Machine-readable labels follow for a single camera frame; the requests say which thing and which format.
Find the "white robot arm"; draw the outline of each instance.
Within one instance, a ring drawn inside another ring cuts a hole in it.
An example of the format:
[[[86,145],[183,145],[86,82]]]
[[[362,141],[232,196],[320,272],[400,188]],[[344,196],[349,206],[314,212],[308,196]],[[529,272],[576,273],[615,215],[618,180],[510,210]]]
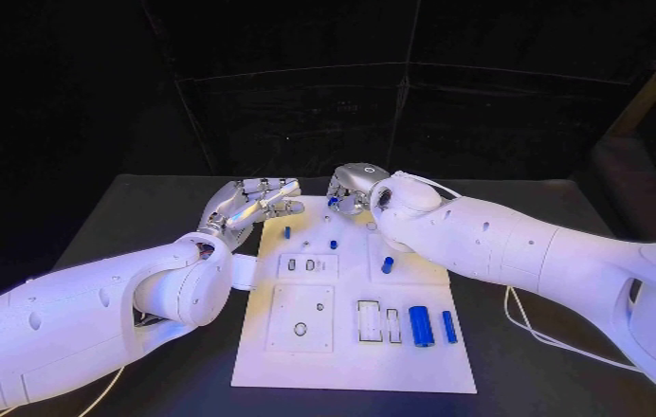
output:
[[[197,232],[78,265],[0,296],[0,409],[78,389],[209,324],[232,284],[232,250],[252,223],[302,212],[295,179],[230,182]],[[154,319],[144,324],[132,308]]]
[[[388,244],[465,277],[519,287],[579,313],[656,382],[656,244],[598,237],[461,197],[434,182],[369,164],[334,171],[327,198],[369,209]],[[633,302],[628,291],[643,282]]]

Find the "white platform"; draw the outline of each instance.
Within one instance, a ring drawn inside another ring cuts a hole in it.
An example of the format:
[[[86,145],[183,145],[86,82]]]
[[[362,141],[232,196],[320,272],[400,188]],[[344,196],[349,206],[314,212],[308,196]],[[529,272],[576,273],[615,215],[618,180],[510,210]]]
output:
[[[445,270],[413,253],[388,248],[366,226],[369,213],[346,217],[328,210],[326,197],[300,200],[304,214],[264,226],[232,386],[475,393]],[[330,240],[337,242],[334,250]],[[297,257],[295,273],[282,268],[289,259],[284,256],[282,261],[282,254]],[[337,255],[337,273],[327,256],[326,270],[308,272],[308,256],[301,255]],[[395,259],[389,275],[380,273],[385,256]],[[380,303],[382,343],[357,341],[359,300]],[[429,348],[416,348],[412,342],[408,308],[415,305],[429,311]],[[388,309],[399,312],[400,344],[389,342]],[[457,344],[447,342],[444,310],[451,311]],[[298,323],[304,335],[294,333]]]

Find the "dark wall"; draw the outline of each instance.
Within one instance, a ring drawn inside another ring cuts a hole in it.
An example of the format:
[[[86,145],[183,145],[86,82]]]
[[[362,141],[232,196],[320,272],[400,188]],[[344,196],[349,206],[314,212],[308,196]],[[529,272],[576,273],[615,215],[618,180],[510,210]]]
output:
[[[207,173],[140,0],[5,0],[0,292],[43,273],[119,172]]]
[[[656,0],[144,3],[216,173],[566,177],[656,50]]]

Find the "cable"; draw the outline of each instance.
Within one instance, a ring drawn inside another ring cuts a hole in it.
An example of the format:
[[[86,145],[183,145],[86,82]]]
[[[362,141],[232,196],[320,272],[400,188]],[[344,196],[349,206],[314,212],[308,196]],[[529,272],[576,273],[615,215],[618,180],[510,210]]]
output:
[[[13,407],[13,408],[8,408],[8,409],[0,414],[0,417],[3,417],[3,415],[7,415],[16,408],[17,408],[17,406]]]
[[[412,175],[411,173],[406,173],[403,171],[396,171],[396,172],[393,172],[393,174],[398,175],[399,177],[413,178],[419,182],[422,182],[434,187],[442,188],[454,197],[461,197],[461,195],[457,192],[454,192],[449,188],[442,187],[438,183],[435,183],[428,178],[419,177],[418,175]]]
[[[99,400],[105,397],[106,395],[106,392],[109,391],[109,389],[112,388],[114,384],[116,383],[116,380],[118,380],[118,377],[119,377],[119,374],[122,373],[122,369],[125,367],[119,367],[119,370],[116,372],[116,375],[114,376],[114,379],[112,379],[112,382],[109,383],[109,385],[106,386],[106,389],[105,391],[99,394],[99,396],[95,398],[95,401],[92,402],[92,405],[85,409],[85,411],[79,414],[78,417],[83,417],[89,411],[92,410],[92,408],[95,407],[95,405],[99,403]]]
[[[519,308],[519,312],[522,314],[523,322],[526,325],[523,325],[520,322],[517,322],[509,313],[509,293],[511,293],[511,296],[514,297],[514,302],[516,306]],[[555,346],[556,348],[566,349],[568,351],[572,351],[573,353],[578,353],[579,355],[584,355],[585,357],[592,358],[594,360],[598,360],[599,362],[607,363],[608,365],[612,365],[614,367],[624,368],[625,370],[630,370],[631,372],[643,372],[635,366],[633,365],[625,365],[623,363],[615,362],[614,360],[610,360],[608,358],[599,357],[598,355],[594,355],[588,353],[586,351],[581,351],[579,349],[573,348],[568,344],[562,343],[558,339],[552,338],[550,336],[542,334],[537,332],[537,330],[533,329],[529,318],[526,316],[526,312],[523,311],[523,306],[522,302],[519,300],[519,296],[516,295],[514,288],[511,286],[506,286],[506,296],[503,299],[503,309],[506,311],[506,318],[509,321],[520,327],[523,330],[527,330],[530,332],[530,335],[533,335],[533,338],[543,344],[548,344],[549,346]]]

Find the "black table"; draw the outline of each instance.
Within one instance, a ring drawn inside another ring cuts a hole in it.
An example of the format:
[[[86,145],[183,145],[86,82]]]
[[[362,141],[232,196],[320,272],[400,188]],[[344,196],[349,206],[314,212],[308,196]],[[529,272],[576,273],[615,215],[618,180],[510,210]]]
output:
[[[56,269],[173,242],[197,225],[227,177],[121,175],[67,247]],[[543,221],[610,235],[576,185],[565,180],[442,182]],[[301,179],[323,195],[327,178]],[[239,252],[256,254],[261,228]],[[501,286],[451,274],[477,395],[357,390],[242,389],[229,386],[249,294],[232,290],[214,322],[128,365],[90,416],[163,415],[656,415],[646,377],[537,343],[503,314]],[[520,293],[539,330],[621,360],[610,341],[561,305]],[[72,416],[111,376],[67,395],[20,408],[21,415]]]

